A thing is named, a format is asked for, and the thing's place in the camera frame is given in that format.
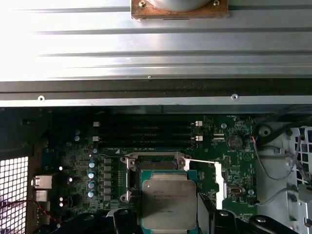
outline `gray cable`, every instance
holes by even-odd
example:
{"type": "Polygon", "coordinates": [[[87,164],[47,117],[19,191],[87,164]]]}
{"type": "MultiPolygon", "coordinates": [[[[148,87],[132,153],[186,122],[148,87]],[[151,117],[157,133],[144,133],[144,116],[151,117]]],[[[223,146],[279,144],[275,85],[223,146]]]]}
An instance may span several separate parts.
{"type": "Polygon", "coordinates": [[[277,153],[281,156],[291,158],[294,161],[294,164],[296,165],[296,168],[300,172],[302,178],[306,182],[308,182],[309,184],[312,184],[311,174],[304,170],[302,163],[294,155],[292,155],[288,151],[285,151],[284,149],[278,148],[276,146],[271,146],[271,145],[263,146],[258,151],[264,151],[264,150],[274,150],[275,153],[277,153]]]}
{"type": "MultiPolygon", "coordinates": [[[[295,153],[295,155],[293,156],[294,158],[297,158],[297,157],[298,157],[299,148],[300,148],[300,145],[301,145],[301,137],[302,137],[302,136],[300,136],[299,139],[298,139],[298,145],[297,145],[296,153],[295,153]]],[[[295,165],[295,160],[294,160],[294,158],[292,159],[292,166],[291,166],[291,169],[289,170],[289,172],[287,172],[287,174],[286,174],[285,176],[281,177],[281,178],[274,178],[274,177],[272,177],[272,176],[269,175],[267,169],[266,169],[265,166],[263,165],[263,162],[262,162],[262,160],[261,160],[261,158],[260,158],[260,156],[259,156],[259,152],[258,152],[258,149],[257,149],[257,145],[256,145],[256,144],[253,144],[253,147],[254,147],[254,152],[255,152],[255,155],[257,156],[258,162],[260,163],[261,168],[263,169],[263,171],[265,172],[265,174],[267,175],[268,178],[273,179],[273,180],[281,180],[281,179],[286,179],[286,178],[291,174],[291,172],[292,172],[292,170],[293,170],[293,167],[294,167],[294,165],[295,165]]]]}
{"type": "Polygon", "coordinates": [[[272,201],[274,201],[279,195],[281,195],[281,194],[284,193],[284,192],[295,192],[295,193],[297,193],[298,190],[292,189],[292,188],[284,188],[284,189],[281,189],[281,190],[279,190],[276,194],[274,194],[272,197],[270,197],[268,200],[266,200],[265,202],[263,202],[263,203],[257,203],[256,206],[268,205],[268,204],[270,204],[272,201]]]}

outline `aluminum panel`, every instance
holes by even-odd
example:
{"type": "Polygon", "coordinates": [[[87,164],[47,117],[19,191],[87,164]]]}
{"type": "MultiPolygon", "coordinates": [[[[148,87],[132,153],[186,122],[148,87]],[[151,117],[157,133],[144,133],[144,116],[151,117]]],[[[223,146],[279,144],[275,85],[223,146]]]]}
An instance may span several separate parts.
{"type": "Polygon", "coordinates": [[[108,98],[108,99],[24,99],[1,100],[2,107],[48,107],[48,106],[145,106],[145,105],[226,105],[233,107],[231,112],[239,109],[239,106],[256,108],[258,105],[291,105],[312,104],[312,96],[243,96],[238,101],[231,97],[169,97],[169,98],[108,98]]]}
{"type": "Polygon", "coordinates": [[[230,9],[226,19],[135,21],[129,0],[9,1],[0,81],[311,77],[310,0],[230,9]]]}

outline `cable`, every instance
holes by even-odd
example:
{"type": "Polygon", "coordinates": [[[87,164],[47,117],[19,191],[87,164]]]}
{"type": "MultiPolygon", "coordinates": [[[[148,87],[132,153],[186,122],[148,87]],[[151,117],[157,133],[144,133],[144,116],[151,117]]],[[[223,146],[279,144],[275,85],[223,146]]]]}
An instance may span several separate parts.
{"type": "Polygon", "coordinates": [[[38,208],[41,209],[41,210],[43,211],[44,214],[46,214],[47,216],[49,216],[50,219],[52,219],[52,220],[55,221],[55,222],[59,222],[59,223],[62,222],[61,220],[59,220],[59,219],[57,219],[57,218],[51,216],[45,208],[43,208],[38,202],[33,201],[33,200],[12,201],[12,202],[10,202],[10,203],[7,203],[7,204],[5,204],[5,205],[0,206],[0,210],[3,209],[3,208],[5,208],[5,207],[11,206],[11,205],[14,205],[14,204],[17,204],[17,203],[24,203],[24,202],[31,202],[31,203],[36,204],[36,205],[38,206],[38,208]]]}
{"type": "Polygon", "coordinates": [[[274,139],[278,138],[282,133],[287,131],[290,128],[300,128],[301,126],[309,126],[312,125],[312,118],[306,118],[304,121],[296,122],[296,123],[288,123],[285,126],[281,127],[280,129],[272,132],[270,135],[265,137],[259,137],[257,140],[257,145],[265,145],[267,143],[270,143],[274,139]]]}
{"type": "Polygon", "coordinates": [[[268,200],[266,200],[263,203],[257,203],[256,206],[264,206],[264,205],[268,205],[270,204],[272,201],[274,201],[279,195],[281,195],[284,192],[295,192],[297,193],[298,190],[297,189],[292,189],[292,188],[284,188],[279,190],[276,194],[274,194],[271,198],[269,198],[268,200]]]}
{"type": "Polygon", "coordinates": [[[255,118],[255,122],[256,123],[275,122],[281,116],[283,116],[283,115],[285,115],[285,114],[287,114],[289,112],[292,112],[292,111],[295,111],[295,110],[299,110],[299,109],[303,109],[303,108],[309,108],[309,107],[312,107],[312,105],[311,104],[290,105],[290,106],[287,106],[284,109],[282,109],[282,110],[278,111],[277,113],[272,114],[270,116],[264,116],[264,117],[255,118]]]}
{"type": "Polygon", "coordinates": [[[276,146],[271,146],[271,145],[264,146],[264,147],[261,147],[260,149],[258,149],[258,151],[264,151],[264,150],[274,150],[275,153],[279,152],[277,154],[279,154],[281,156],[290,157],[294,161],[294,164],[296,165],[296,168],[299,171],[299,173],[301,174],[302,178],[307,183],[312,185],[311,174],[309,172],[306,172],[306,170],[304,169],[302,163],[294,155],[292,155],[288,151],[285,151],[282,148],[278,148],[276,146]]]}
{"type": "MultiPolygon", "coordinates": [[[[294,158],[297,158],[297,157],[298,157],[299,148],[300,148],[300,145],[301,145],[301,137],[302,137],[302,136],[300,136],[299,139],[298,139],[298,145],[297,145],[297,149],[296,149],[296,153],[295,153],[295,155],[294,155],[294,158]]],[[[252,136],[252,139],[253,139],[253,147],[254,147],[255,155],[256,155],[256,157],[257,157],[259,163],[260,163],[261,168],[263,169],[263,171],[265,172],[265,174],[267,175],[267,177],[270,178],[270,179],[273,179],[273,180],[286,179],[286,178],[291,174],[291,172],[292,172],[292,170],[293,170],[293,167],[294,167],[294,165],[295,165],[294,160],[292,160],[291,169],[289,170],[289,172],[288,172],[285,176],[283,176],[283,177],[281,177],[281,178],[274,178],[274,177],[272,177],[272,176],[269,175],[267,169],[266,169],[265,166],[263,165],[263,162],[262,162],[262,160],[261,160],[261,158],[260,158],[260,156],[259,156],[259,152],[258,152],[258,149],[257,149],[257,144],[256,144],[256,140],[255,140],[254,136],[252,136]]]]}

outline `vent grille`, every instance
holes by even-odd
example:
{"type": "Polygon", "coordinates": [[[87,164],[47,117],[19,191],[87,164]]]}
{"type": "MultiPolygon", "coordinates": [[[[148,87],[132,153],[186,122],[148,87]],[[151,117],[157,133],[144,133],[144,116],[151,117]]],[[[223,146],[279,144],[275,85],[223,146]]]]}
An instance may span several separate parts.
{"type": "MultiPolygon", "coordinates": [[[[28,157],[0,161],[0,207],[27,199],[28,157]]],[[[0,234],[24,234],[26,203],[0,209],[0,234]]]]}
{"type": "MultiPolygon", "coordinates": [[[[312,173],[311,166],[312,166],[312,128],[300,128],[299,132],[300,135],[304,135],[304,139],[301,141],[301,144],[298,145],[299,137],[295,137],[295,145],[294,149],[296,150],[299,147],[299,154],[297,159],[302,163],[303,168],[306,172],[312,173]]],[[[306,183],[299,171],[297,170],[297,185],[299,184],[308,184],[306,183]]]]}

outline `red wire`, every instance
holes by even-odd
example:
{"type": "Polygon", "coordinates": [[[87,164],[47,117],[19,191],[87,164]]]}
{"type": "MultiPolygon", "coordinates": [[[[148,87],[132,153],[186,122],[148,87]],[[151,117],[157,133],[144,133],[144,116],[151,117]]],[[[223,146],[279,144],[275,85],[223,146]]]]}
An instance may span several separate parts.
{"type": "Polygon", "coordinates": [[[16,204],[16,203],[24,203],[24,202],[32,202],[32,203],[36,204],[36,205],[38,206],[38,208],[41,209],[41,210],[43,211],[44,214],[46,214],[47,216],[49,216],[50,219],[54,220],[55,222],[59,222],[59,223],[62,222],[61,220],[59,220],[59,219],[57,219],[57,218],[51,216],[45,208],[43,208],[38,202],[33,201],[33,200],[19,200],[19,201],[13,201],[13,202],[7,203],[7,204],[5,204],[5,205],[3,205],[3,206],[0,206],[0,210],[3,209],[3,208],[5,208],[5,207],[14,205],[14,204],[16,204]]]}
{"type": "Polygon", "coordinates": [[[253,143],[256,145],[257,143],[256,143],[256,141],[255,141],[254,136],[252,136],[252,139],[253,139],[253,143]]]}

